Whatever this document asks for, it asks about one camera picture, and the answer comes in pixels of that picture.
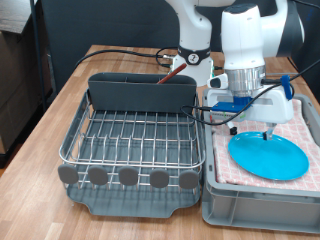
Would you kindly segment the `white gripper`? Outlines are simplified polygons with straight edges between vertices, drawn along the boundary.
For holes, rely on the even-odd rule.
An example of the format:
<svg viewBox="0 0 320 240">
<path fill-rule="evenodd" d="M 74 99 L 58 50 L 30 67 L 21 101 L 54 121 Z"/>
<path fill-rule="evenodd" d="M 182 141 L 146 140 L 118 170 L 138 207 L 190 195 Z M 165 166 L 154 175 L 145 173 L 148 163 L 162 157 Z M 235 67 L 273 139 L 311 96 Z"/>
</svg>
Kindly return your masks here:
<svg viewBox="0 0 320 240">
<path fill-rule="evenodd" d="M 244 120 L 267 123 L 264 140 L 271 140 L 276 124 L 284 124 L 293 118 L 292 97 L 282 87 L 256 90 L 249 97 L 236 97 L 230 90 L 206 89 L 203 106 L 209 108 L 214 120 L 235 122 Z M 230 135 L 237 135 L 237 127 L 229 122 Z"/>
</svg>

